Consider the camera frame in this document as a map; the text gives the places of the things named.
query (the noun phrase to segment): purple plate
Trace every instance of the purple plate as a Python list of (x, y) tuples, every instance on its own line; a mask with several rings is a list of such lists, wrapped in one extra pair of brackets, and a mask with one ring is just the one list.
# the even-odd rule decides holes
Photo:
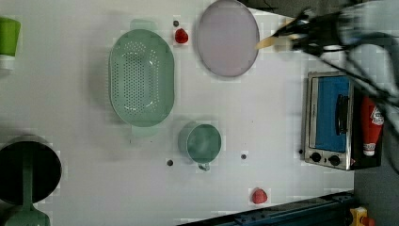
[(219, 0), (202, 14), (197, 46), (203, 64), (213, 73), (238, 76), (255, 62), (259, 29), (246, 6), (235, 0)]

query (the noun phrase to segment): plastic colander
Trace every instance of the plastic colander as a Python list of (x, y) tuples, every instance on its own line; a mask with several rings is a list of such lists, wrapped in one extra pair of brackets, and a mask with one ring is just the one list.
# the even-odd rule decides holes
[(174, 58), (168, 44), (148, 29), (121, 36), (109, 58), (109, 94), (116, 113), (133, 126), (163, 121), (174, 103)]

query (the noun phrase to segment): teal mug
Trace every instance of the teal mug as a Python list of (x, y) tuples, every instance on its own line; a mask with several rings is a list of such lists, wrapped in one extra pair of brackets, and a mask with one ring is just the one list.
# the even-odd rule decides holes
[(219, 154), (222, 144), (220, 133), (211, 124), (188, 123), (179, 134), (179, 149), (204, 171)]

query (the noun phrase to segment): red ball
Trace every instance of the red ball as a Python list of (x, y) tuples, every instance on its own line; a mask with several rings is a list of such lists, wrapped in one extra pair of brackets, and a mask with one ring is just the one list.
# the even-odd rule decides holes
[(255, 192), (252, 195), (252, 201), (255, 204), (260, 204), (260, 203), (264, 203), (267, 201), (267, 195), (266, 192), (264, 192), (262, 189), (257, 188), (255, 190)]
[(188, 34), (183, 29), (178, 29), (175, 34), (176, 42), (183, 44), (188, 42)]

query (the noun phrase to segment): table surface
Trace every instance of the table surface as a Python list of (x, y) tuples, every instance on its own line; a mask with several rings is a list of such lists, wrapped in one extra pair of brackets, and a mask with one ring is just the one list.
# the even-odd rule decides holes
[[(1, 15), (23, 25), (16, 69), (0, 75), (0, 142), (33, 134), (59, 154), (60, 185), (38, 204), (52, 225), (176, 225), (353, 189), (353, 172), (307, 164), (298, 153), (305, 78), (329, 67), (263, 49), (247, 73), (224, 79), (204, 68), (193, 41), (173, 45), (173, 20), (193, 38), (213, 1), (0, 2)], [(252, 12), (261, 39), (284, 18)], [(175, 105), (153, 137), (132, 135), (107, 93), (109, 52), (135, 18), (156, 22), (175, 57)], [(223, 136), (208, 172), (178, 151), (189, 121)], [(255, 187), (267, 203), (250, 202)]]

